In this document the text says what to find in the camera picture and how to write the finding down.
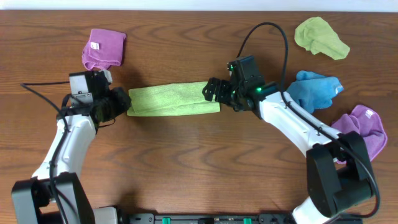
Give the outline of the large green cloth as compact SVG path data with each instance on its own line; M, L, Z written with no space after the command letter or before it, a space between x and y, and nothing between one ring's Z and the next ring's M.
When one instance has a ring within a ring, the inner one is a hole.
M173 83L129 90L129 116L185 116L220 112L220 104L206 101L207 82Z

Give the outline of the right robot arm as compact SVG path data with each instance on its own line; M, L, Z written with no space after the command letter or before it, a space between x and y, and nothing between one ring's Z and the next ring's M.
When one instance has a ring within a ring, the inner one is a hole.
M282 91L266 83L253 56L227 64L230 79L210 78L207 101L252 111L282 132L306 158L308 198L296 207L292 223L330 223L379 192L364 139L343 134L314 118Z

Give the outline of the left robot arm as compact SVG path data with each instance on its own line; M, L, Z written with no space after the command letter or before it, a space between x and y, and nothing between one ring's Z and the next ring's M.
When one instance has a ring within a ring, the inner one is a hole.
M121 88L110 89L110 71L71 73L57 111L57 133L39 168L12 188L18 223L119 223L114 206L92 208L79 176L91 142L101 128L131 107Z

